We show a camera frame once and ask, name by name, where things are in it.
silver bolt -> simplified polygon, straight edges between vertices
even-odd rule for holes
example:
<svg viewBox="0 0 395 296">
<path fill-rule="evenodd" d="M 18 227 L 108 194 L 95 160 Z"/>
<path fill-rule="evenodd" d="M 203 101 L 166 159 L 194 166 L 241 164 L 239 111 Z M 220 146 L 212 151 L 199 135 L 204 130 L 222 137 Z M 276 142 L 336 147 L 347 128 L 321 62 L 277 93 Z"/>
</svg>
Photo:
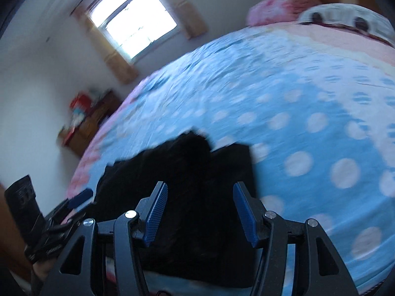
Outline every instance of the silver bolt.
<svg viewBox="0 0 395 296">
<path fill-rule="evenodd" d="M 276 218 L 277 214 L 274 211 L 266 211 L 265 216 L 269 219 Z"/>
<path fill-rule="evenodd" d="M 134 210 L 129 210 L 125 213 L 126 218 L 134 218 L 137 216 L 137 213 Z"/>
<path fill-rule="evenodd" d="M 318 226 L 318 221 L 316 221 L 315 219 L 310 218 L 307 221 L 307 224 L 310 225 L 311 227 L 317 227 Z"/>
<path fill-rule="evenodd" d="M 90 227 L 91 225 L 94 224 L 94 222 L 95 221 L 92 218 L 88 218 L 88 219 L 84 220 L 83 225 L 86 226 L 86 227 Z"/>
</svg>

blue polka dot bedsheet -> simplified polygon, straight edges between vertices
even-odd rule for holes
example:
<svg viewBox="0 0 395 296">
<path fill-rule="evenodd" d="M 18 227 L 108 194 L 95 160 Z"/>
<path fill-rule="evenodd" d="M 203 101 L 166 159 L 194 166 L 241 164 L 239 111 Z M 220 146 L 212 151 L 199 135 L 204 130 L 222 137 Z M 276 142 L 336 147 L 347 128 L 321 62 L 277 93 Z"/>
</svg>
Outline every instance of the blue polka dot bedsheet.
<svg viewBox="0 0 395 296">
<path fill-rule="evenodd" d="M 246 28 L 144 80 L 96 136 L 68 196 L 107 164 L 191 128 L 215 148 L 248 144 L 259 198 L 285 219 L 317 219 L 362 294 L 395 258 L 395 50 L 317 25 Z M 289 250 L 283 295 L 290 295 Z M 152 291 L 249 295 L 146 273 Z"/>
</svg>

curtain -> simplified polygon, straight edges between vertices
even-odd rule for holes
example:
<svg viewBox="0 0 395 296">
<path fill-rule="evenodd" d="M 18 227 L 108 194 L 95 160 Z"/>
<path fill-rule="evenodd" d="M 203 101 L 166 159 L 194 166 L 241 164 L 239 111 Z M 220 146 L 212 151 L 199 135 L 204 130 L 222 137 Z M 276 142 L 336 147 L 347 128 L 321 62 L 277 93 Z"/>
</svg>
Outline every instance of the curtain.
<svg viewBox="0 0 395 296">
<path fill-rule="evenodd" d="M 161 0 L 176 23 L 183 28 L 188 39 L 198 37 L 208 31 L 199 11 L 188 0 Z"/>
<path fill-rule="evenodd" d="M 122 51 L 117 50 L 115 41 L 109 35 L 105 35 L 92 22 L 85 9 L 81 6 L 75 9 L 76 17 L 86 35 L 89 37 L 96 51 L 103 58 L 107 67 L 122 84 L 131 83 L 139 75 L 133 63 L 129 63 Z"/>
</svg>

black fabric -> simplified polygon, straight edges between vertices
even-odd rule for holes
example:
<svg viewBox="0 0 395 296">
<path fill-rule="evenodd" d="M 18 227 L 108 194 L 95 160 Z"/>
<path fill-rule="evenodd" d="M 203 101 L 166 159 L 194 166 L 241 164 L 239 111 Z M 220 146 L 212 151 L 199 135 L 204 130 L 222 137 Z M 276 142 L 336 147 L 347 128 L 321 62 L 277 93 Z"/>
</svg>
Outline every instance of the black fabric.
<svg viewBox="0 0 395 296">
<path fill-rule="evenodd" d="M 233 202 L 233 185 L 256 188 L 249 147 L 211 152 L 189 132 L 105 169 L 97 186 L 97 221 L 119 217 L 148 197 L 158 181 L 168 200 L 155 242 L 141 249 L 143 269 L 227 287 L 250 287 L 255 251 L 246 241 Z"/>
</svg>

white pillowcase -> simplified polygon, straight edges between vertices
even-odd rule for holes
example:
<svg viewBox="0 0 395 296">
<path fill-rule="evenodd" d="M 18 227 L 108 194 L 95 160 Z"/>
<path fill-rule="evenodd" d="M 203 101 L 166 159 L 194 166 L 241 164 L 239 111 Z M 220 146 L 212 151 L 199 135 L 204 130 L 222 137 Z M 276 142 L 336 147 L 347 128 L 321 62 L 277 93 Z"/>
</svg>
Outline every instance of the white pillowcase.
<svg viewBox="0 0 395 296">
<path fill-rule="evenodd" d="M 382 15 L 356 4 L 330 3 L 313 6 L 299 15 L 298 23 L 349 27 L 379 37 L 395 47 L 395 30 Z"/>
</svg>

